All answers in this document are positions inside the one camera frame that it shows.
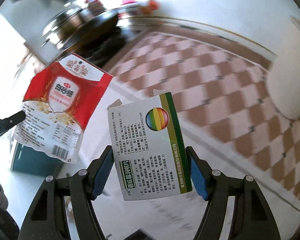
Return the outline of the white green medicine box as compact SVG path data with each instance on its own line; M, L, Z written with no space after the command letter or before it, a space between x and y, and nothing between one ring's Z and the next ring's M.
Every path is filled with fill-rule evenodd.
M125 201L192 191L172 94L108 108L115 167Z

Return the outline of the teal cabinet door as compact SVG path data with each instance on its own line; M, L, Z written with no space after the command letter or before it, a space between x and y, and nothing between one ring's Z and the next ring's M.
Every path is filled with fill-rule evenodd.
M50 158L43 152L35 151L33 148L17 143L11 169L12 171L37 176L57 176L62 166L62 161Z

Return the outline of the large cream cylindrical container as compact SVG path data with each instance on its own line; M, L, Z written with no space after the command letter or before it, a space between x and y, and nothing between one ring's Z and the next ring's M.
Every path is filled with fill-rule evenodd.
M286 24L266 87L283 116L292 120L300 117L300 20L296 17Z

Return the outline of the black stove with pots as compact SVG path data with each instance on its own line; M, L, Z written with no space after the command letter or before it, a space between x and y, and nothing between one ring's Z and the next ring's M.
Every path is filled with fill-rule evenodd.
M102 68L128 43L129 35L117 25L118 21L116 9L96 16L85 9L66 9L46 25L42 46L53 44L59 59L76 53Z

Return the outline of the checkered beige tablecloth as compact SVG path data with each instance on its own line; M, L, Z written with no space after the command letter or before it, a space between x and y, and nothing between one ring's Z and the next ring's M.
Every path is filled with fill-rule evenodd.
M85 168L110 144L107 107L154 90L171 92L186 145L228 176L254 176L282 239L300 229L300 118L289 120L266 89L269 62L239 44L180 27L132 30L127 44L84 56L113 76L94 112L80 158L61 176Z

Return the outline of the red white sugar bag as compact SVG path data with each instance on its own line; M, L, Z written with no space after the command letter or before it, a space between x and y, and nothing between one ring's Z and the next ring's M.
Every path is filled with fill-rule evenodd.
M77 162L85 129L112 76L77 54L34 76L22 101L26 114L13 138L65 163Z

